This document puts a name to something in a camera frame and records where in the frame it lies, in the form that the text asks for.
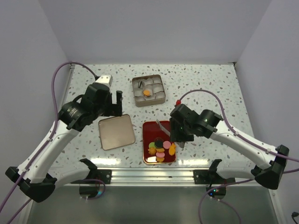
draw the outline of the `metal tin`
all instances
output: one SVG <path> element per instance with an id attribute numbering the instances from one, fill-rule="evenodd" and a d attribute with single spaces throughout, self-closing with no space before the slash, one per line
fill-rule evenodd
<path id="1" fill-rule="evenodd" d="M 162 78 L 160 75 L 151 75 L 151 76 L 142 76 L 142 77 L 135 77 L 132 79 L 132 88 L 134 89 L 133 87 L 133 82 L 135 80 L 139 80 L 139 79 L 147 79 L 147 78 L 160 78 L 161 79 L 161 85 L 163 86 L 163 90 L 164 90 L 164 93 L 165 93 L 165 88 L 164 88 L 164 85 L 163 85 L 163 81 L 162 81 Z M 166 101 L 166 93 L 165 93 L 165 97 L 164 98 L 161 98 L 161 99 L 153 99 L 153 100 L 146 100 L 146 101 L 142 101 L 142 102 L 137 102 L 135 97 L 134 97 L 134 101 L 135 101 L 135 105 L 137 107 L 143 107 L 143 106 L 152 106 L 152 105 L 157 105 L 157 104 L 163 104 L 165 103 Z"/>

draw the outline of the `tray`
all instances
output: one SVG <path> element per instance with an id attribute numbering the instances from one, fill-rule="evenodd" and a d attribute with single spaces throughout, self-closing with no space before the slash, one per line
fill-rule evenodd
<path id="1" fill-rule="evenodd" d="M 160 121 L 160 123 L 170 131 L 170 123 L 169 121 Z M 159 163 L 171 163 L 176 161 L 176 153 L 174 155 L 169 155 L 168 149 L 164 150 L 165 157 L 163 162 L 153 161 L 151 162 L 152 157 L 156 157 L 155 155 L 149 154 L 149 144 L 154 142 L 155 139 L 159 138 L 163 141 L 170 141 L 170 137 L 163 132 L 159 125 L 155 121 L 145 122 L 142 127 L 142 135 L 143 135 L 143 161 L 147 164 L 159 164 Z"/>

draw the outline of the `white wall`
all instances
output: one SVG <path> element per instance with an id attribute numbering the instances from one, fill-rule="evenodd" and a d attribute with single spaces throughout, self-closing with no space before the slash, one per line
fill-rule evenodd
<path id="1" fill-rule="evenodd" d="M 299 1 L 273 0 L 236 64 L 256 137 L 284 144 L 299 158 Z M 287 170 L 299 164 L 288 162 Z M 278 192 L 288 223 L 299 212 L 299 173 L 284 175 Z"/>
<path id="2" fill-rule="evenodd" d="M 84 63 L 227 63 L 271 0 L 39 0 L 60 45 Z"/>
<path id="3" fill-rule="evenodd" d="M 0 200 L 13 185 L 5 176 L 44 138 L 53 122 L 50 83 L 64 52 L 37 0 L 0 1 Z M 57 96 L 65 87 L 67 68 L 56 82 Z M 7 221 L 23 204 L 15 191 L 0 214 Z"/>

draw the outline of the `speckled tabletop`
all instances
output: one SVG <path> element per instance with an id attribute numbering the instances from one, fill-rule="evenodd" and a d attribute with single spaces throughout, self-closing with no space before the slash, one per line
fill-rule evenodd
<path id="1" fill-rule="evenodd" d="M 54 163 L 55 166 L 73 163 L 82 158 L 92 160 L 98 167 L 110 168 L 207 168 L 212 160 L 249 160 L 231 148 L 206 138 L 195 138 L 184 149 L 177 148 L 177 161 L 169 164 L 147 165 L 142 155 L 142 125 L 146 121 L 169 120 L 175 102 L 184 93 L 193 89 L 206 89 L 218 95 L 225 107 L 229 122 L 249 135 L 253 135 L 246 107 L 233 65 L 174 65 L 174 64 L 104 64 L 89 65 L 97 75 L 109 74 L 114 80 L 112 93 L 123 91 L 123 113 L 132 120 L 136 142 L 132 145 L 104 151 L 99 139 L 98 118 L 92 125 L 74 138 Z M 159 74 L 166 92 L 166 102 L 161 105 L 136 107 L 131 80 L 134 77 Z M 75 67 L 66 96 L 66 102 L 85 92 L 93 82 L 93 76 L 81 66 Z M 213 96 L 207 93 L 191 93 L 183 102 L 201 113 L 210 109 L 221 113 Z"/>

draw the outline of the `yellow candy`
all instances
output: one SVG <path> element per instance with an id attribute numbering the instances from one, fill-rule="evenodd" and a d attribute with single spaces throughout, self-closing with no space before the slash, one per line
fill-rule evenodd
<path id="1" fill-rule="evenodd" d="M 177 146 L 174 143 L 172 143 L 168 151 L 169 155 L 174 155 L 176 153 L 176 147 Z"/>
<path id="2" fill-rule="evenodd" d="M 163 161 L 164 161 L 164 158 L 156 157 L 156 160 L 157 160 L 157 162 L 163 162 Z"/>
<path id="3" fill-rule="evenodd" d="M 150 154 L 150 155 L 155 155 L 155 154 L 156 154 L 156 148 L 154 148 L 154 147 L 150 147 L 150 148 L 148 149 L 148 151 L 149 151 L 149 154 Z"/>
<path id="4" fill-rule="evenodd" d="M 156 150 L 157 150 L 158 153 L 163 153 L 164 152 L 163 148 L 157 148 Z"/>

